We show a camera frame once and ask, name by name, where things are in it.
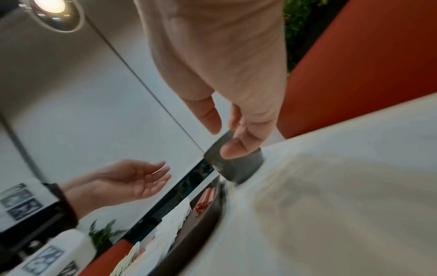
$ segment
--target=gray ceramic cup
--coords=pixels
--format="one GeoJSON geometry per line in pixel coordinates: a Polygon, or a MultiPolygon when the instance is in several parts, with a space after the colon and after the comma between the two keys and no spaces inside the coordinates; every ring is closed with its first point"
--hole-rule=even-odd
{"type": "Polygon", "coordinates": [[[234,137],[233,131],[226,132],[205,152],[205,160],[213,166],[224,178],[231,182],[241,184],[248,180],[263,164],[264,157],[260,148],[254,152],[235,159],[223,159],[220,149],[234,137]]]}

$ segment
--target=white tabletop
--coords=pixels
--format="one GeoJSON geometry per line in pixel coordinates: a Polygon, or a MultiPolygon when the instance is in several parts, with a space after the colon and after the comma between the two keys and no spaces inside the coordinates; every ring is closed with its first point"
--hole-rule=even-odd
{"type": "Polygon", "coordinates": [[[182,275],[437,275],[437,94],[263,152],[182,275]]]}

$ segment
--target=dark patterned border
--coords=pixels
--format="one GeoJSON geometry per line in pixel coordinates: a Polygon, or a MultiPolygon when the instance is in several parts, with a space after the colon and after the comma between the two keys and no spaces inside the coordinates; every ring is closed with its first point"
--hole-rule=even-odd
{"type": "Polygon", "coordinates": [[[202,159],[184,178],[179,181],[158,203],[137,222],[122,239],[131,244],[142,241],[158,226],[162,218],[187,197],[205,180],[214,169],[202,159]]]}

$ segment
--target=dark line on wall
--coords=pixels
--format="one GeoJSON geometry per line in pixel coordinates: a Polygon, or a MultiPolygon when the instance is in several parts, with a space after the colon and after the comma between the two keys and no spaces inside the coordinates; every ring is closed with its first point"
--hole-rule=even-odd
{"type": "Polygon", "coordinates": [[[109,46],[109,48],[117,55],[117,57],[124,63],[124,65],[129,69],[129,71],[136,77],[136,79],[144,86],[147,91],[152,95],[152,97],[160,104],[160,106],[170,115],[170,117],[175,121],[175,123],[190,137],[191,141],[202,151],[202,148],[196,143],[196,141],[191,137],[191,135],[179,124],[179,122],[174,118],[174,116],[168,111],[168,109],[162,104],[162,102],[153,94],[153,92],[148,88],[148,86],[142,81],[142,79],[135,73],[135,71],[129,66],[129,64],[122,58],[122,56],[117,52],[117,50],[112,46],[108,39],[103,35],[102,32],[94,25],[94,23],[90,20],[88,16],[85,17],[87,23],[91,26],[91,28],[99,35],[99,37],[109,46]]]}
{"type": "Polygon", "coordinates": [[[6,120],[6,118],[3,116],[3,114],[0,112],[0,123],[4,126],[6,129],[6,133],[8,134],[10,140],[14,144],[15,148],[18,150],[18,153],[20,154],[23,161],[26,163],[29,170],[32,172],[32,174],[42,183],[49,183],[48,179],[44,175],[44,173],[41,171],[41,169],[38,167],[38,165],[33,160],[32,156],[28,153],[26,148],[24,147],[21,140],[18,138],[17,134],[14,132],[12,127],[10,126],[9,122],[6,120]]]}

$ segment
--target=round light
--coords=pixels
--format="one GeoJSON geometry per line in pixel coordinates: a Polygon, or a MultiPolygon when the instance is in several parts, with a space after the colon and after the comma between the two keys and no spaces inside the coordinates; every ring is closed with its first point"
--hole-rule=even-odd
{"type": "Polygon", "coordinates": [[[65,11],[64,0],[34,0],[41,9],[50,13],[62,13],[65,11]]]}

